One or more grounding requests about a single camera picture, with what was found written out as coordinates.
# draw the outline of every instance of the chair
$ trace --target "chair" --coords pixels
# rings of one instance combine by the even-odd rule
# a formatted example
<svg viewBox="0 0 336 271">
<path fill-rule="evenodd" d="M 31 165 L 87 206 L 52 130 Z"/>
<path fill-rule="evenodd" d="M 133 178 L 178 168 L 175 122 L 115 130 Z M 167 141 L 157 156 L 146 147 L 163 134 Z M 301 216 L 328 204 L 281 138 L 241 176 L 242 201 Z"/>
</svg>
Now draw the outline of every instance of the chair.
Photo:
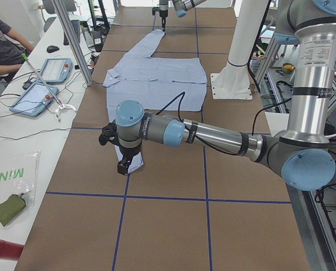
<svg viewBox="0 0 336 271">
<path fill-rule="evenodd" d="M 68 12 L 77 11 L 76 4 L 74 0 L 64 0 L 65 7 L 67 8 Z M 55 14 L 54 6 L 51 2 L 51 0 L 43 0 L 43 8 L 45 11 L 49 14 Z M 56 17 L 49 17 L 47 19 L 44 18 L 43 11 L 41 9 L 42 17 L 44 20 L 44 32 L 47 32 L 53 21 Z"/>
</svg>

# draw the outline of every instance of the green pouch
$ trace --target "green pouch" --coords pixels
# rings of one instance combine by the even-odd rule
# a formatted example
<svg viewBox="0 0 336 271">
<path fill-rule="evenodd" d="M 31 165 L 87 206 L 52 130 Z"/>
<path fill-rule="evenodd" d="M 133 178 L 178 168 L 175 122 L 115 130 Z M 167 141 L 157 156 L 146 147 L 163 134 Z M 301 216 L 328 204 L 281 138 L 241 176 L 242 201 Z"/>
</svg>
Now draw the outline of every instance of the green pouch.
<svg viewBox="0 0 336 271">
<path fill-rule="evenodd" d="M 24 210 L 26 203 L 21 198 L 21 195 L 11 195 L 9 198 L 0 204 L 0 223 L 6 226 L 14 217 Z"/>
</svg>

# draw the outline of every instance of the white desk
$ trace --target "white desk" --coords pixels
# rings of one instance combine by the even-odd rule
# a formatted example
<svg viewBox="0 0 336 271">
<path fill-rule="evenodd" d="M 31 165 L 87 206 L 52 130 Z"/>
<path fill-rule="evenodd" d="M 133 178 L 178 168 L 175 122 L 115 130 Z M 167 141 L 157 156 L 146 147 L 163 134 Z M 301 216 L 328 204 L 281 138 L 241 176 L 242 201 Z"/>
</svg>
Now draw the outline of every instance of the white desk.
<svg viewBox="0 0 336 271">
<path fill-rule="evenodd" d="M 85 44 L 85 40 L 82 34 L 80 40 L 83 54 L 86 55 L 90 51 Z M 60 47 L 60 50 L 48 54 L 46 52 L 46 47 L 48 45 L 56 45 Z M 56 19 L 52 26 L 50 26 L 49 30 L 42 37 L 34 51 L 29 56 L 29 60 L 37 69 L 42 67 L 42 64 L 46 58 L 71 58 L 73 65 L 77 64 L 70 46 L 63 45 L 63 29 L 58 19 Z M 32 70 L 27 65 L 27 63 L 24 63 L 16 76 L 31 71 Z M 75 71 L 78 70 L 73 69 L 68 77 L 68 80 L 73 77 Z M 24 90 L 21 86 L 27 79 L 28 77 L 24 77 L 10 83 L 3 94 L 22 94 Z M 64 84 L 59 85 L 58 88 L 62 90 L 64 88 Z M 85 86 L 86 85 L 83 76 L 80 74 L 68 87 L 70 91 L 74 92 L 74 97 L 70 101 L 70 104 L 74 105 L 77 109 L 79 108 L 80 102 L 83 98 Z M 58 97 L 63 103 L 66 103 L 70 96 L 71 93 L 64 90 L 59 94 Z M 7 105 L 11 105 L 15 100 L 15 96 L 1 99 L 1 101 Z M 57 107 L 58 105 L 55 101 L 51 102 L 49 105 L 49 109 L 51 111 L 54 111 Z M 8 110 L 8 108 L 0 103 L 0 116 L 9 114 L 11 114 L 11 112 Z M 60 123 L 57 121 L 55 115 L 49 113 L 47 110 L 34 119 L 22 117 L 19 115 L 3 117 L 0 118 L 0 136 L 19 138 L 39 132 L 41 130 L 70 128 L 75 115 L 76 113 L 72 110 L 61 111 Z M 18 154 L 33 153 L 36 151 L 41 152 L 35 205 L 33 207 L 26 208 L 20 215 L 18 215 L 17 218 L 14 219 L 10 225 L 3 227 L 0 224 L 0 239 L 25 244 L 68 134 L 69 131 L 55 131 L 38 134 L 29 138 L 21 139 L 19 141 L 0 138 L 0 158 L 7 158 L 10 156 L 14 157 Z M 0 270 L 14 270 L 15 265 L 16 262 L 14 261 L 0 260 Z"/>
</svg>

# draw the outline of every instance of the person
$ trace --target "person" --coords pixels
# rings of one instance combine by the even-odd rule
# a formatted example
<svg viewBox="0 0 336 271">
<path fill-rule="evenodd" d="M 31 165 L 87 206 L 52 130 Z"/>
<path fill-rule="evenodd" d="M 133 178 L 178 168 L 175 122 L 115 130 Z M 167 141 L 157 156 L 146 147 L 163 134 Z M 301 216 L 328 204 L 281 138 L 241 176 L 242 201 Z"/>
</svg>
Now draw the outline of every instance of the person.
<svg viewBox="0 0 336 271">
<path fill-rule="evenodd" d="M 27 52 L 8 40 L 5 35 L 20 42 Z M 7 82 L 11 81 L 24 62 L 21 54 L 29 53 L 33 49 L 34 46 L 26 38 L 0 20 L 0 77 L 3 76 Z"/>
</svg>

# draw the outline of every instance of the gray t-shirt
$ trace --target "gray t-shirt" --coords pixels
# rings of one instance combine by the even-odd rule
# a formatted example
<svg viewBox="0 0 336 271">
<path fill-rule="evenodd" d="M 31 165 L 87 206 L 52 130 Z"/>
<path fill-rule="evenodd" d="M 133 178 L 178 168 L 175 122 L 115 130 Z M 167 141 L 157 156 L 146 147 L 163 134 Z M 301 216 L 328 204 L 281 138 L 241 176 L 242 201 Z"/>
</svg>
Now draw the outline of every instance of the gray t-shirt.
<svg viewBox="0 0 336 271">
<path fill-rule="evenodd" d="M 10 30 L 11 27 L 0 20 L 0 65 L 14 65 L 24 62 L 21 56 L 24 50 L 18 48 L 4 36 Z"/>
</svg>

